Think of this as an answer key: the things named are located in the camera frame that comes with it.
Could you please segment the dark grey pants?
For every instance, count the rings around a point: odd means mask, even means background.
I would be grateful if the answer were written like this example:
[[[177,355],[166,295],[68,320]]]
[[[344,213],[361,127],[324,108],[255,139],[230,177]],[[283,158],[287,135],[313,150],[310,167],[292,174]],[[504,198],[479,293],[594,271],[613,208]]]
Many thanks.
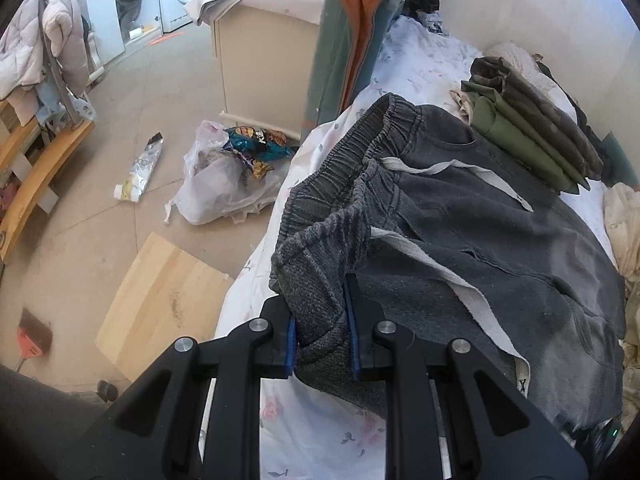
[[[468,340],[552,422],[622,412],[622,277],[551,188],[446,110],[378,99],[292,189],[271,259],[296,377],[384,414],[352,372],[347,274],[417,337]]]

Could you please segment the light wooden board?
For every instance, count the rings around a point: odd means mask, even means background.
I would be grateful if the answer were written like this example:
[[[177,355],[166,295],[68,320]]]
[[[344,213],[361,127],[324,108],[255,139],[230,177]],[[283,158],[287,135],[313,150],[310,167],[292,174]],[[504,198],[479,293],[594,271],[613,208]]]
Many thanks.
[[[176,339],[214,336],[233,278],[151,233],[96,335],[96,348],[130,382]]]

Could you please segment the white floral bed sheet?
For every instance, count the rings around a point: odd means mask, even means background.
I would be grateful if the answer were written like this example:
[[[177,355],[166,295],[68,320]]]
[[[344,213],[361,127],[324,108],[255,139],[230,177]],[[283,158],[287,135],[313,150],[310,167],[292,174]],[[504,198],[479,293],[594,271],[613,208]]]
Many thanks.
[[[293,158],[267,232],[224,300],[218,335],[252,318],[267,298],[277,294],[271,286],[271,259],[292,189],[320,167],[337,142],[386,94],[396,94],[416,106],[440,107],[461,120],[449,92],[469,73],[476,55],[473,47],[433,34],[411,18],[402,16],[393,22],[378,52],[370,84],[340,117],[315,128]],[[585,222],[614,264],[602,210],[590,204],[589,193],[572,198],[555,194]],[[288,380],[264,382],[259,415],[262,478],[382,477],[384,414],[312,388],[294,370]]]

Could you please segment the orange dustpan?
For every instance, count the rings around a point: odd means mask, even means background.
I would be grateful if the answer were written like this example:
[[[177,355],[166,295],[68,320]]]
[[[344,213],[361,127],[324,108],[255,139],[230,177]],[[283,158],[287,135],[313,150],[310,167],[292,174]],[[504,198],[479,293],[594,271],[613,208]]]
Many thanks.
[[[18,373],[27,360],[46,356],[51,349],[53,335],[50,327],[23,308],[17,330],[17,343],[21,356],[15,371]]]

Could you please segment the crumpled snack wrapper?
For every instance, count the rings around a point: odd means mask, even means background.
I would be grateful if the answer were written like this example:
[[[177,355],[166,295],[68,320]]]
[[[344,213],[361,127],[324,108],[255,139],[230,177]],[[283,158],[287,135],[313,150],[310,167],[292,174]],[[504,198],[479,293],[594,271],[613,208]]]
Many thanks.
[[[140,200],[160,160],[163,144],[164,137],[160,132],[149,138],[142,153],[134,160],[126,180],[114,187],[115,200],[131,203],[137,203]]]

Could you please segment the white plastic trash bag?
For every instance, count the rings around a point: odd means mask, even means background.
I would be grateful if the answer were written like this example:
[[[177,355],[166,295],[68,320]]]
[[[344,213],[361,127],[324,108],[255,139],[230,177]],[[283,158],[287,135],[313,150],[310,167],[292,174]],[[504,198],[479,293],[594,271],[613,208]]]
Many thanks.
[[[226,127],[206,120],[183,156],[183,182],[165,205],[201,226],[220,218],[243,222],[272,204],[298,146],[284,133],[251,126]]]

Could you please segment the beige crumpled cloth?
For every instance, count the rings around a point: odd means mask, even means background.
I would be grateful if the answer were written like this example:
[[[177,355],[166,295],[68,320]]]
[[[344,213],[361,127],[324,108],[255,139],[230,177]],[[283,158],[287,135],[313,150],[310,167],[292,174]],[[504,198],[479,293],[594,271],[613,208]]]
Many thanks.
[[[605,192],[604,225],[617,270],[625,281],[625,323],[623,339],[623,416],[628,430],[639,415],[639,280],[640,200],[639,192],[618,182]]]

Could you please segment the wooden shelf rack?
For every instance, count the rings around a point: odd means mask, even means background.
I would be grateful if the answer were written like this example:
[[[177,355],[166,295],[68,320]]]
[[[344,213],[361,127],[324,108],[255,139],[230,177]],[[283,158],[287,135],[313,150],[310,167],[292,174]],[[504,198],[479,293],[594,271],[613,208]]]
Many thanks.
[[[51,134],[36,118],[25,125],[9,102],[1,103],[1,262],[6,264],[29,217],[39,208],[50,214],[58,196],[50,188],[56,174],[92,133],[82,120]]]

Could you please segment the folded olive green pants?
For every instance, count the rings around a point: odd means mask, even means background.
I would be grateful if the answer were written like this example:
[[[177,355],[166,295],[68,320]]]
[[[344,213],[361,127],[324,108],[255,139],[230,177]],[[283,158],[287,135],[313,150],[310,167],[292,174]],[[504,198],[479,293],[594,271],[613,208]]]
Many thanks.
[[[453,94],[470,125],[559,192],[600,180],[604,161],[570,115],[501,56],[482,56]]]

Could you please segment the cream bedside cabinet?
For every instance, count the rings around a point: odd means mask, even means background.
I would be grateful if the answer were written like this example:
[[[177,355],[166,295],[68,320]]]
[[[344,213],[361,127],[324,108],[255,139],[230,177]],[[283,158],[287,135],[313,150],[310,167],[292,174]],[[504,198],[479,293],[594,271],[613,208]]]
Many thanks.
[[[203,9],[223,122],[300,137],[322,8],[323,0],[221,0]]]

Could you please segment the pale pink puffer jacket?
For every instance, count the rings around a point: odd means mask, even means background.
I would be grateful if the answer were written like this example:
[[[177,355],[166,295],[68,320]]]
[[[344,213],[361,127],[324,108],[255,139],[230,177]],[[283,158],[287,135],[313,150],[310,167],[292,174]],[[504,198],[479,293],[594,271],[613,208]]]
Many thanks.
[[[23,0],[1,37],[1,96],[44,78],[43,43],[61,66],[63,80],[79,96],[89,82],[84,24],[77,0]]]

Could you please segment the teal and orange garment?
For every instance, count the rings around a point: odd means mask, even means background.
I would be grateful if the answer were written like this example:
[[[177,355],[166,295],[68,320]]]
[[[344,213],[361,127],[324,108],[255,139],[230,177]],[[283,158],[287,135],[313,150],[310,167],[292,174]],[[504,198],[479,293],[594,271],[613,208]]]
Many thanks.
[[[370,84],[383,39],[405,1],[323,1],[303,134],[332,122]]]

